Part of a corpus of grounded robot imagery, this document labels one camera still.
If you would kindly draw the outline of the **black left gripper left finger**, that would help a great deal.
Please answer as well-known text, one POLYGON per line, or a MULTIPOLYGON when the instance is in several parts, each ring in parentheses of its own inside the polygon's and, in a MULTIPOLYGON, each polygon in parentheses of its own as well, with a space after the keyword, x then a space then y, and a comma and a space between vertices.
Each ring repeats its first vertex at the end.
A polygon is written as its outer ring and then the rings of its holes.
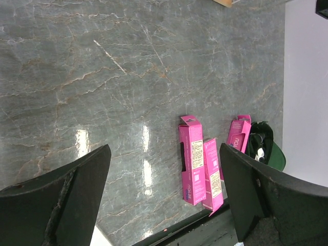
POLYGON ((111 161, 108 145, 1 190, 1 245, 90 245, 111 161))

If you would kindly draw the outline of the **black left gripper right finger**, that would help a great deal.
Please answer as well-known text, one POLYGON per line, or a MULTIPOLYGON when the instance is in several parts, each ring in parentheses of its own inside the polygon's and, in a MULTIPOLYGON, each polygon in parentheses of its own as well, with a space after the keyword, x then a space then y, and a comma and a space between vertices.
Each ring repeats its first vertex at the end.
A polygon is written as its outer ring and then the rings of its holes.
POLYGON ((244 245, 327 245, 327 188, 278 171, 227 144, 220 161, 244 245))

